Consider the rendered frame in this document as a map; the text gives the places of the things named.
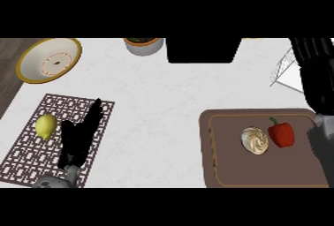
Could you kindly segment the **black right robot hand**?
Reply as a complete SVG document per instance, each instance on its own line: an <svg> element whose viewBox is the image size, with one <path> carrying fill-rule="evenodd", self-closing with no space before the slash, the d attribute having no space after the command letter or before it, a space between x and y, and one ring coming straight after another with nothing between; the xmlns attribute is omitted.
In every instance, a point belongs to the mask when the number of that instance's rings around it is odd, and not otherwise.
<svg viewBox="0 0 334 226"><path fill-rule="evenodd" d="M334 43L329 38L289 39L306 103L322 115L334 116Z"/></svg>

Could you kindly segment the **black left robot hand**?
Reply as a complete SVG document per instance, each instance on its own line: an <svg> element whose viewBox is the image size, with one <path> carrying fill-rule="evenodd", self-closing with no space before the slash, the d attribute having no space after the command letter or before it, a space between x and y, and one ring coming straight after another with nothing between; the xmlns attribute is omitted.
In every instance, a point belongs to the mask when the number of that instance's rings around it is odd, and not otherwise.
<svg viewBox="0 0 334 226"><path fill-rule="evenodd" d="M62 170L72 165L76 167L84 165L94 132L103 117L100 104L100 99L96 99L81 123L74 124L69 120L60 122L62 149L57 168Z"/></svg>

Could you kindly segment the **brown tray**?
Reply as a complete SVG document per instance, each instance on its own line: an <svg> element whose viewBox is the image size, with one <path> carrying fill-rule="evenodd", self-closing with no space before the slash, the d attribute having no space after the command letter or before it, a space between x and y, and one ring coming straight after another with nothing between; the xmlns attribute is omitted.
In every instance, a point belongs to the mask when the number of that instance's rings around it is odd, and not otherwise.
<svg viewBox="0 0 334 226"><path fill-rule="evenodd" d="M306 136L313 117L308 109L205 110L198 120L205 185L325 188L328 181ZM276 122L292 126L295 143L289 147L270 144L255 155L242 146L242 130L266 130Z"/></svg>

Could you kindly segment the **yellow lemon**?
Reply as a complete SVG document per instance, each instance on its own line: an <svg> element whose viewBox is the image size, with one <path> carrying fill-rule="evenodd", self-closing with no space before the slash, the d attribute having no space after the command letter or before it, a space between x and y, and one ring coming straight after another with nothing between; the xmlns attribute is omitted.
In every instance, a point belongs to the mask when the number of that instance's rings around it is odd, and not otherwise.
<svg viewBox="0 0 334 226"><path fill-rule="evenodd" d="M42 115L35 123L35 132L42 139L48 139L56 131L57 118L53 115Z"/></svg>

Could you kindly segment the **red bell pepper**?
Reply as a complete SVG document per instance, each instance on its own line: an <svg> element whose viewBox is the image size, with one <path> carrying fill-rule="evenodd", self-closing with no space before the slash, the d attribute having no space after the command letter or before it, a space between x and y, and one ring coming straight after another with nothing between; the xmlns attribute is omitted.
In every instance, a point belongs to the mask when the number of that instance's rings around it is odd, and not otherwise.
<svg viewBox="0 0 334 226"><path fill-rule="evenodd" d="M267 128L273 144L277 147L289 147L295 143L292 126L288 123L279 123L273 117L269 120L273 122L273 126Z"/></svg>

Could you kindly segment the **white bowl with yellow rim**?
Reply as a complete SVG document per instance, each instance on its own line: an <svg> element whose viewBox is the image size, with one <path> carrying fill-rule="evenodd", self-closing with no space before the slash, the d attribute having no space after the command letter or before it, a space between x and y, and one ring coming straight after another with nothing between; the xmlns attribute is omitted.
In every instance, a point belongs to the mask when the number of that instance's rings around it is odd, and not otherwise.
<svg viewBox="0 0 334 226"><path fill-rule="evenodd" d="M28 84L57 79L75 66L82 45L75 38L47 38L32 44L16 61L16 76Z"/></svg>

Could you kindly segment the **black box appliance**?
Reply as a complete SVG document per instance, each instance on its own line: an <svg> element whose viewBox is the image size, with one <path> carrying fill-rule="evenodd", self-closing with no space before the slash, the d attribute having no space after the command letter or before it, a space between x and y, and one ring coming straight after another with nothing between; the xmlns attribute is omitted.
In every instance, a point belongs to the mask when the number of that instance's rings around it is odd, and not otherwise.
<svg viewBox="0 0 334 226"><path fill-rule="evenodd" d="M233 61L241 38L167 38L171 64L227 64Z"/></svg>

